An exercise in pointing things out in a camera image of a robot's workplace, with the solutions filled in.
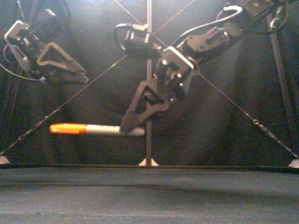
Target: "vertical pole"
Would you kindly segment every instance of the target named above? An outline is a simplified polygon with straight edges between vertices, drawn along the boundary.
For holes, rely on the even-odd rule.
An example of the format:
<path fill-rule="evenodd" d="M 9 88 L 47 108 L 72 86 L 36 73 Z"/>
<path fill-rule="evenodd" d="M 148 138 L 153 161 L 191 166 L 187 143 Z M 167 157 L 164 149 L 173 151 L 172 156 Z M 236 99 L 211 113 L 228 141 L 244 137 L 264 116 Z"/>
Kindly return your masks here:
<path fill-rule="evenodd" d="M 152 0 L 147 0 L 147 31 L 152 32 Z M 147 80 L 152 79 L 152 60 L 147 61 Z M 145 166 L 152 166 L 152 121 L 145 123 Z"/>
<path fill-rule="evenodd" d="M 270 15 L 267 16 L 266 19 L 267 19 L 267 23 L 270 24 L 274 18 Z M 298 154 L 299 153 L 299 135 L 296 133 L 296 128 L 295 128 L 295 114 L 292 111 L 292 103 L 291 103 L 291 98 L 290 98 L 290 93 L 287 88 L 286 70 L 284 70 L 284 65 L 282 60 L 278 36 L 275 33 L 270 34 L 270 39 L 271 39 L 271 45 L 272 45 L 272 51 L 274 51 L 274 57 L 275 57 L 278 80 L 279 80 L 283 103 L 284 103 L 284 115 L 286 115 L 286 121 L 287 121 L 287 128 L 290 132 L 291 147 L 294 148 L 295 154 Z"/>

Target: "dark floor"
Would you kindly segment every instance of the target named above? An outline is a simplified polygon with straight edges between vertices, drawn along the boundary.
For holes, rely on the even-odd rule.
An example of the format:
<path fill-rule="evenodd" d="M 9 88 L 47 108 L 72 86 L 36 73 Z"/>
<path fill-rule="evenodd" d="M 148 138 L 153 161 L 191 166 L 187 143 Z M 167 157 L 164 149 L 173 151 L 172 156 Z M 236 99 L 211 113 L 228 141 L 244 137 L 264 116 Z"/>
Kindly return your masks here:
<path fill-rule="evenodd" d="M 299 223 L 299 175 L 234 169 L 0 169 L 0 223 Z"/>

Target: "black cable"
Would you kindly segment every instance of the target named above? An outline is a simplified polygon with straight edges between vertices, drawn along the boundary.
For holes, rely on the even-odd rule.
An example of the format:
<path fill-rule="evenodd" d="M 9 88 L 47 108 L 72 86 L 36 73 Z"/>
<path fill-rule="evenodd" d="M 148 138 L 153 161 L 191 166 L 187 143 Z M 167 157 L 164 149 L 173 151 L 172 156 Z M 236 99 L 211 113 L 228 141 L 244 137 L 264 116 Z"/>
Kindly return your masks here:
<path fill-rule="evenodd" d="M 211 23 L 207 23 L 204 25 L 200 25 L 200 26 L 196 26 L 193 28 L 191 28 L 172 43 L 172 46 L 177 46 L 184 40 L 187 37 L 189 37 L 196 31 L 201 30 L 201 29 L 208 29 L 211 28 L 212 26 L 216 26 L 216 25 L 223 25 L 226 24 L 232 18 L 235 18 L 243 11 L 243 8 L 239 7 L 239 6 L 228 6 L 223 9 L 223 11 L 236 11 L 232 15 L 219 19 L 219 20 L 215 20 L 213 22 Z"/>
<path fill-rule="evenodd" d="M 129 30 L 132 27 L 133 26 L 131 24 L 119 24 L 113 30 L 113 37 L 115 37 L 116 45 L 117 45 L 119 49 L 121 50 L 121 52 L 124 52 L 124 53 L 127 53 L 127 49 L 117 39 L 117 32 L 120 30 Z"/>
<path fill-rule="evenodd" d="M 12 71 L 9 71 L 3 64 L 0 64 L 0 67 L 5 70 L 7 73 L 9 73 L 12 76 L 15 76 L 16 78 L 19 79 L 23 79 L 23 80 L 27 80 L 27 81 L 40 81 L 40 80 L 36 80 L 36 79 L 31 79 L 31 78 L 27 78 L 27 77 L 23 77 L 21 75 L 19 75 L 17 73 L 13 73 Z"/>

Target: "metal rod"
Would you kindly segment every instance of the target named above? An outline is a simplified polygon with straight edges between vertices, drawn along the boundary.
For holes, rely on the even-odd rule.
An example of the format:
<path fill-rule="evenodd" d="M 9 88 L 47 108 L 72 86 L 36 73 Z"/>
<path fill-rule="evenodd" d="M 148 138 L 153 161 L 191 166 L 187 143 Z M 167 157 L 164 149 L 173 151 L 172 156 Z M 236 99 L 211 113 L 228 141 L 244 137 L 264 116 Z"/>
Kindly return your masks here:
<path fill-rule="evenodd" d="M 152 32 L 152 13 L 153 13 L 153 7 L 152 7 L 152 0 L 147 0 L 147 31 Z M 151 60 L 147 61 L 147 80 L 149 81 L 152 79 L 152 64 L 153 62 Z M 152 121 L 149 120 L 145 123 L 145 166 L 152 166 Z"/>

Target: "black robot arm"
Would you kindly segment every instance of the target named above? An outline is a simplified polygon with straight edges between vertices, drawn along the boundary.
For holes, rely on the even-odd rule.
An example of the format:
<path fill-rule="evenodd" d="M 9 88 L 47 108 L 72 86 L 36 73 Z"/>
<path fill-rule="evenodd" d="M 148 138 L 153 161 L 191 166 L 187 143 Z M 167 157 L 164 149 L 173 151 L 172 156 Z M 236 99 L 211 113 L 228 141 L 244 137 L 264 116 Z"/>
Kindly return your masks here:
<path fill-rule="evenodd" d="M 256 28 L 263 18 L 276 11 L 278 7 L 291 2 L 288 0 L 246 0 L 239 5 L 227 4 L 213 22 L 188 30 L 165 49 L 156 46 L 155 37 L 145 31 L 145 27 L 136 29 L 129 24 L 116 27 L 116 42 L 117 30 L 128 29 L 125 42 L 123 45 L 119 44 L 121 51 L 137 59 L 137 51 L 141 50 L 143 57 L 139 59 L 157 59 L 152 79 L 143 81 L 135 92 L 123 117 L 120 131 L 129 132 L 157 113 L 164 112 L 171 102 L 184 98 L 199 65 L 238 43 L 248 31 Z M 141 100 L 149 106 L 140 113 Z"/>

